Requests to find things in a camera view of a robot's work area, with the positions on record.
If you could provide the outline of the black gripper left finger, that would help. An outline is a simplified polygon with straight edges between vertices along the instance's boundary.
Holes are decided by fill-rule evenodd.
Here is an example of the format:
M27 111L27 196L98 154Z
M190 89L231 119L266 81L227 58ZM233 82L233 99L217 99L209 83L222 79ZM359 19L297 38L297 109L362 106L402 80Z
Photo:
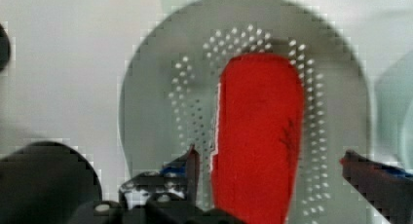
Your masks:
M124 208L143 206L154 194L172 193L194 204L200 175L200 155L192 144L180 157L160 170L141 172L121 185L119 200Z

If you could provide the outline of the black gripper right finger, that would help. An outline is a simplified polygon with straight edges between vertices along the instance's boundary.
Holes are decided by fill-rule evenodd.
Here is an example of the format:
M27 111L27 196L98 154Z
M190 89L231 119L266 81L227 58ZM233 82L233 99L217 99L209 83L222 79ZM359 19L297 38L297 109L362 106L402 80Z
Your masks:
M412 174L347 150L342 176L391 224L412 224Z

